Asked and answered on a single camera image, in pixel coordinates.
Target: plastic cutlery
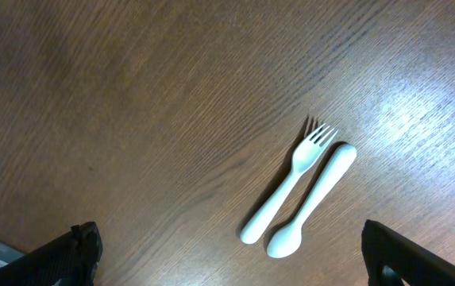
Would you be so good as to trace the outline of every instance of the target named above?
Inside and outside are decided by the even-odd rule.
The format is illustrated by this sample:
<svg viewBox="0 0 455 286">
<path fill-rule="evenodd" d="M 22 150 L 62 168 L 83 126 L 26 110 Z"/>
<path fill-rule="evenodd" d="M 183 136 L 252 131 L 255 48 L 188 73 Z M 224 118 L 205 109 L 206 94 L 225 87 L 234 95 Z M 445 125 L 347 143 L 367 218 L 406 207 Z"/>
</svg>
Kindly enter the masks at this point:
<svg viewBox="0 0 455 286">
<path fill-rule="evenodd" d="M 252 244 L 260 238 L 275 217 L 276 212 L 282 206 L 283 201 L 287 198 L 296 183 L 298 183 L 299 178 L 315 164 L 322 152 L 324 152 L 324 149 L 331 143 L 338 132 L 336 131 L 325 142 L 328 135 L 334 131 L 332 128 L 325 134 L 328 129 L 329 126 L 324 127 L 323 124 L 299 143 L 296 150 L 292 153 L 291 171 L 271 197 L 252 216 L 243 230 L 241 230 L 240 239 L 242 242 Z"/>
<path fill-rule="evenodd" d="M 356 154 L 356 148 L 349 144 L 343 144 L 335 150 L 298 214 L 289 224 L 273 235 L 267 249 L 270 257 L 286 257 L 299 248 L 303 223 L 345 174 L 354 162 Z"/>
</svg>

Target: white plastic fork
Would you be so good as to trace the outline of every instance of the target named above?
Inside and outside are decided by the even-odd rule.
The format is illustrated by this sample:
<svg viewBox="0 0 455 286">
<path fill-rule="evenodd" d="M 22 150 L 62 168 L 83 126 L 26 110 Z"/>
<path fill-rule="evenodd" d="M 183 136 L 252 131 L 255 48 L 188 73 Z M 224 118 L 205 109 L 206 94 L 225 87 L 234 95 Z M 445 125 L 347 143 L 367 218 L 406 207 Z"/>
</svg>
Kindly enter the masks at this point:
<svg viewBox="0 0 455 286">
<path fill-rule="evenodd" d="M 252 244 L 260 238 L 262 233 L 269 226 L 269 223 L 275 217 L 276 212 L 282 206 L 283 201 L 285 201 L 292 191 L 292 188 L 298 183 L 299 178 L 315 164 L 322 152 L 324 152 L 335 135 L 337 135 L 338 131 L 333 133 L 328 141 L 324 142 L 334 131 L 334 128 L 331 128 L 328 133 L 325 134 L 328 129 L 329 126 L 324 127 L 323 124 L 299 143 L 296 150 L 292 153 L 291 171 L 283 180 L 282 184 L 269 197 L 264 205 L 260 207 L 257 213 L 252 216 L 243 230 L 241 230 L 240 239 L 242 242 Z"/>
</svg>

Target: wooden table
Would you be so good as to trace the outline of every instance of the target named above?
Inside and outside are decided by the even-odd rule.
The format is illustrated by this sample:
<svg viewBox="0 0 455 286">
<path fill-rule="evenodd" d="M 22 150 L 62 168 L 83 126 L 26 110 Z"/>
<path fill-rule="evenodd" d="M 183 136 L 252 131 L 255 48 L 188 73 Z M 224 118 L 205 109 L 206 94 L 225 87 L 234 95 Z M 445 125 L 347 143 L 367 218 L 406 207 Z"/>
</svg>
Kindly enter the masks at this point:
<svg viewBox="0 0 455 286">
<path fill-rule="evenodd" d="M 237 232 L 307 116 L 358 158 L 271 259 Z M 1 241 L 96 221 L 99 285 L 366 285 L 367 218 L 455 264 L 455 1 L 0 1 Z"/>
</svg>

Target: black object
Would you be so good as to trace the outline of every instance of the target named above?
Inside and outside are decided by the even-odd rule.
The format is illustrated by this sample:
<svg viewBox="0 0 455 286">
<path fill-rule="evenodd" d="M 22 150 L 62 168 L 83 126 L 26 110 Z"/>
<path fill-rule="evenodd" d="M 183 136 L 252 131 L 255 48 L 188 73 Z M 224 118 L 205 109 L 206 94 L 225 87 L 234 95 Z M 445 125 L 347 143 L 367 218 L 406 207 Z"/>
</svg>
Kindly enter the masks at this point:
<svg viewBox="0 0 455 286">
<path fill-rule="evenodd" d="M 71 231 L 0 268 L 0 286 L 92 286 L 102 256 L 102 240 L 94 222 Z"/>
<path fill-rule="evenodd" d="M 380 222 L 367 220 L 361 250 L 368 286 L 455 285 L 455 266 Z"/>
</svg>

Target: spoon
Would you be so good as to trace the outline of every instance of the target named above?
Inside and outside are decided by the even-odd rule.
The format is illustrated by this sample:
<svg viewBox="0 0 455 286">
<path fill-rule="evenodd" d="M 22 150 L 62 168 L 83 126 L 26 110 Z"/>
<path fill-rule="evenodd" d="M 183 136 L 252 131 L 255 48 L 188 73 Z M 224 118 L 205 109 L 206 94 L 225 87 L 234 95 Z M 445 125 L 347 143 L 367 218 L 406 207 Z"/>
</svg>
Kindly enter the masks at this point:
<svg viewBox="0 0 455 286">
<path fill-rule="evenodd" d="M 340 145 L 335 150 L 319 176 L 317 183 L 315 183 L 314 188 L 308 195 L 307 200 L 299 209 L 298 214 L 291 222 L 273 235 L 267 249 L 270 257 L 286 257 L 293 254 L 299 248 L 303 223 L 345 174 L 354 162 L 356 154 L 356 148 L 349 144 Z"/>
</svg>

